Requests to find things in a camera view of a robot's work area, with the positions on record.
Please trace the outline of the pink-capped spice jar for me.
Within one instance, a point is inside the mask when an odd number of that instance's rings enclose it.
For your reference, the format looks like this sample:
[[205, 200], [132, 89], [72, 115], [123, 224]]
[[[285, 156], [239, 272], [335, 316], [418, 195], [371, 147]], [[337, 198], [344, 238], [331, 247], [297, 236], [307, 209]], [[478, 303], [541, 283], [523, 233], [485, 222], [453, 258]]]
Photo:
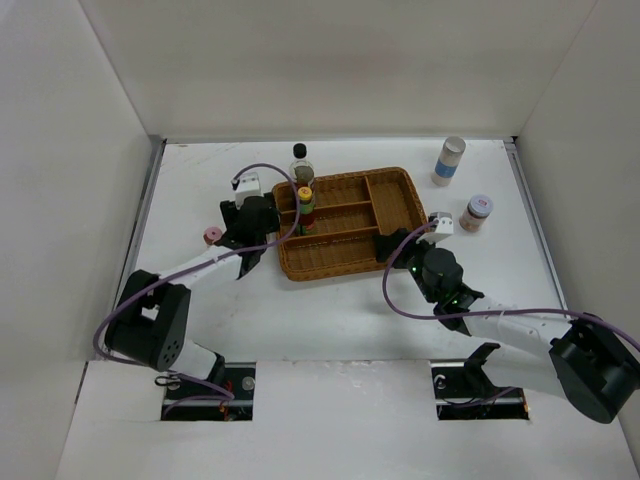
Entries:
[[223, 232], [220, 228], [213, 226], [207, 228], [203, 233], [203, 240], [206, 245], [212, 246], [221, 239]]

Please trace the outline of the yellow-capped red sauce bottle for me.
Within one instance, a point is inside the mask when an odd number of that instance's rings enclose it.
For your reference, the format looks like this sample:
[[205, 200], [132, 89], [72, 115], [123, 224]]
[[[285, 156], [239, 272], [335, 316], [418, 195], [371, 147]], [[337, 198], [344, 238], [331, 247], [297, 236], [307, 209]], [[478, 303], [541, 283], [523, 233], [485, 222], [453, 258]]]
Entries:
[[296, 227], [300, 236], [313, 234], [315, 230], [315, 198], [313, 190], [308, 186], [298, 189], [300, 200], [300, 216]]

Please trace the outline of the tall black-capped sauce bottle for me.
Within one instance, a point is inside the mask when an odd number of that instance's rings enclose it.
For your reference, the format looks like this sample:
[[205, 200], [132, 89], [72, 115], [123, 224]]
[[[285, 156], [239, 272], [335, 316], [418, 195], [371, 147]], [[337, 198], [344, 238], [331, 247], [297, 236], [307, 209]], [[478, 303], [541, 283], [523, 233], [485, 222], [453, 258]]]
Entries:
[[308, 187], [314, 191], [315, 170], [307, 157], [307, 146], [304, 143], [296, 143], [292, 149], [293, 161], [289, 167], [289, 173], [298, 188]]

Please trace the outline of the grey-lid brown spice jar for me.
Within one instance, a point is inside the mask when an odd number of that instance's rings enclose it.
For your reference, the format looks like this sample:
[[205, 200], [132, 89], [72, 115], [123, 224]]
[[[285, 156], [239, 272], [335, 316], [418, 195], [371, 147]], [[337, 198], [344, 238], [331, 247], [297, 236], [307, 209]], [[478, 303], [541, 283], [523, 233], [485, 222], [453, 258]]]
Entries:
[[493, 212], [494, 204], [490, 197], [477, 194], [470, 198], [459, 218], [460, 226], [468, 232], [477, 232]]

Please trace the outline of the white blue-band salt canister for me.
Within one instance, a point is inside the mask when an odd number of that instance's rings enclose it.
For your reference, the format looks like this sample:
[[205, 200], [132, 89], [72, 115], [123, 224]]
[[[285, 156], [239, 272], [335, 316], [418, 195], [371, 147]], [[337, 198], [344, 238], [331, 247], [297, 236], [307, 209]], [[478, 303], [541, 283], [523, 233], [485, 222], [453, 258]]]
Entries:
[[458, 136], [445, 139], [431, 179], [437, 186], [448, 186], [466, 150], [466, 142]]

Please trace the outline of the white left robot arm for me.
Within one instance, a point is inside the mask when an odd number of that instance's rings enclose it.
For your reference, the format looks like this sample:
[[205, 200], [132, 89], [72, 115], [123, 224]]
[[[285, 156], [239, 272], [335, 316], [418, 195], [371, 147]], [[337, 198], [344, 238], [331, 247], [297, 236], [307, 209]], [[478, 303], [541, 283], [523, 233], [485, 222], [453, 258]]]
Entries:
[[246, 276], [280, 228], [271, 193], [247, 197], [241, 206], [220, 204], [226, 231], [200, 256], [164, 273], [132, 273], [118, 302], [120, 312], [104, 334], [107, 349], [158, 372], [186, 377], [197, 394], [214, 398], [224, 387], [224, 358], [187, 338], [192, 287], [200, 280]]

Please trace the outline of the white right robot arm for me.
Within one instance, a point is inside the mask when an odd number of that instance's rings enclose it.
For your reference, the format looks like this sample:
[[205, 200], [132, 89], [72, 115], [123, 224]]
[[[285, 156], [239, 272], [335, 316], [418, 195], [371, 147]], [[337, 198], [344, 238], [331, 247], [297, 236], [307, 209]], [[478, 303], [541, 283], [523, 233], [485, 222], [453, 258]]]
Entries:
[[468, 337], [490, 339], [550, 363], [554, 392], [587, 418], [608, 424], [639, 389], [639, 344], [618, 327], [589, 313], [563, 309], [507, 308], [463, 281], [455, 255], [399, 229], [374, 237], [376, 260], [406, 270], [425, 301], [428, 320]]

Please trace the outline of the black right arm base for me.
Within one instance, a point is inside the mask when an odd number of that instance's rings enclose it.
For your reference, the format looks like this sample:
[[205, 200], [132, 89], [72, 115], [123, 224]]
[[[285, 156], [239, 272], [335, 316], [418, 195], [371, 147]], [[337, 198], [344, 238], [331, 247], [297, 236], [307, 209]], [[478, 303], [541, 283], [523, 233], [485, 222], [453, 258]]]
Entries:
[[529, 419], [524, 391], [494, 385], [483, 370], [489, 356], [499, 348], [497, 343], [484, 343], [465, 359], [431, 363], [440, 421]]

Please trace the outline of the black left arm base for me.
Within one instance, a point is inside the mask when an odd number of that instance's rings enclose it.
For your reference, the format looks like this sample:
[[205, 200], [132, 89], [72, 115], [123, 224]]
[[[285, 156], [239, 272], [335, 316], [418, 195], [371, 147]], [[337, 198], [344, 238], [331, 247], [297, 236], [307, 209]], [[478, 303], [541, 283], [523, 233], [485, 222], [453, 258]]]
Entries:
[[225, 366], [219, 387], [227, 394], [176, 375], [159, 375], [154, 384], [164, 389], [161, 421], [241, 422], [253, 419], [255, 363]]

